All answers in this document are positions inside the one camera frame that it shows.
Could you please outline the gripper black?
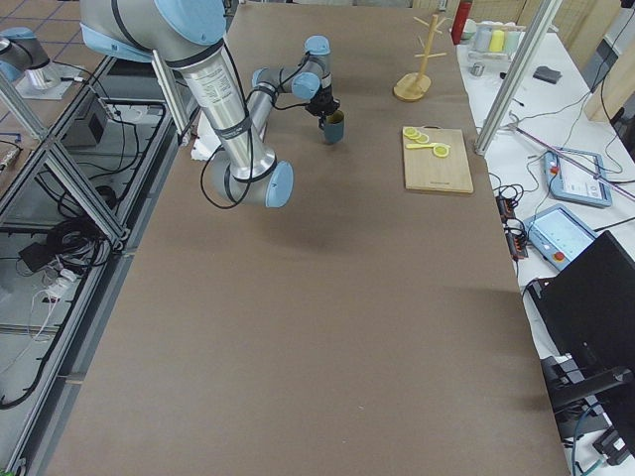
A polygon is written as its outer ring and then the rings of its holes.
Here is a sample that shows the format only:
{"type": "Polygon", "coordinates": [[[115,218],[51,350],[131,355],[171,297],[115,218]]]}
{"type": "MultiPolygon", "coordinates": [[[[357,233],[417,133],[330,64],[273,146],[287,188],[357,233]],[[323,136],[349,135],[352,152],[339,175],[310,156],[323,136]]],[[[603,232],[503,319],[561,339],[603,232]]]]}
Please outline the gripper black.
{"type": "Polygon", "coordinates": [[[340,107],[338,99],[333,97],[332,86],[321,87],[316,95],[305,106],[305,109],[318,118],[318,126],[321,130],[326,127],[327,116],[332,115],[340,107]]]}

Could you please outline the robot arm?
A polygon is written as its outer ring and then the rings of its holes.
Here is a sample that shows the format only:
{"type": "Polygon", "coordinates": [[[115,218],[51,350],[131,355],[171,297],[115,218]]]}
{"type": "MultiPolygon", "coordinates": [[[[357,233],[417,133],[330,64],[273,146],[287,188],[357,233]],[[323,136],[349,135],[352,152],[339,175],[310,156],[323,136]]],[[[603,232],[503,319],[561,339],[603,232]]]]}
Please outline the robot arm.
{"type": "Polygon", "coordinates": [[[277,159],[261,133],[282,93],[301,99],[321,125],[338,111],[326,37],[307,38],[295,67],[255,71],[246,95],[225,45],[220,1],[83,1],[80,26],[84,43],[98,53],[136,62],[160,56],[181,74],[219,140],[208,162],[213,186],[228,206],[278,208],[288,202],[293,168],[277,159]]]}

